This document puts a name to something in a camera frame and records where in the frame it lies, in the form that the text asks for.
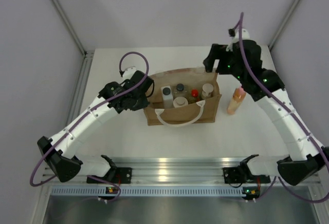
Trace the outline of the brown canvas tote bag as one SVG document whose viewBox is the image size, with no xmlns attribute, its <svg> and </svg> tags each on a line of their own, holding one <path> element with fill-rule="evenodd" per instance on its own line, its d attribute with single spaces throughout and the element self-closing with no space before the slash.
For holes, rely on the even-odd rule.
<svg viewBox="0 0 329 224">
<path fill-rule="evenodd" d="M 143 111 L 149 126 L 168 125 L 171 127 L 187 126 L 192 123 L 213 123 L 217 114 L 221 98 L 217 83 L 217 74 L 206 72 L 203 68 L 181 68 L 164 71 L 150 76 L 154 80 L 154 87 L 150 87 L 148 93 L 153 94 L 148 98 L 149 106 Z M 188 88 L 188 94 L 193 89 L 202 91 L 204 84 L 214 87 L 211 97 L 196 103 L 189 103 L 182 107 L 165 108 L 162 98 L 162 87 L 174 89 L 177 84 L 183 84 Z"/>
</svg>

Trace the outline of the orange bottle pink cap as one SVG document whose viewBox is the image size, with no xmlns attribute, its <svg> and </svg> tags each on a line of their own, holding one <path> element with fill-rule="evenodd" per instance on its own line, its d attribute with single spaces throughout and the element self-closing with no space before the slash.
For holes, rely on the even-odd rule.
<svg viewBox="0 0 329 224">
<path fill-rule="evenodd" d="M 243 87 L 236 88 L 227 107 L 227 114 L 234 115 L 246 97 Z"/>
</svg>

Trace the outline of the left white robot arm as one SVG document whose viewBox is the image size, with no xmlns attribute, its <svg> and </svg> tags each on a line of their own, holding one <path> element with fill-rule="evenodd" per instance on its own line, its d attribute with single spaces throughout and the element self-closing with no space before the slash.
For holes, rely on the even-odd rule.
<svg viewBox="0 0 329 224">
<path fill-rule="evenodd" d="M 89 137 L 109 119 L 124 110 L 136 111 L 149 105 L 147 91 L 154 85 L 152 78 L 135 67 L 122 72 L 123 83 L 107 83 L 89 107 L 62 131 L 37 142 L 45 162 L 60 182 L 76 176 L 92 176 L 109 183 L 116 177 L 116 165 L 105 155 L 77 156 L 76 152 Z"/>
</svg>

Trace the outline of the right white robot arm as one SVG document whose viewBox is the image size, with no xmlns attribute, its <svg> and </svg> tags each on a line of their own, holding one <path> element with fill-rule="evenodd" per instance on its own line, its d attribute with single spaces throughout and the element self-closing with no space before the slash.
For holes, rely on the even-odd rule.
<svg viewBox="0 0 329 224">
<path fill-rule="evenodd" d="M 288 151 L 286 156 L 251 155 L 241 161 L 239 175 L 244 181 L 261 175 L 278 176 L 298 185 L 325 166 L 328 147 L 307 130 L 277 73 L 262 66 L 261 47 L 250 39 L 248 31 L 229 32 L 233 37 L 230 44 L 212 44 L 203 61 L 205 70 L 234 76 L 269 117 Z"/>
</svg>

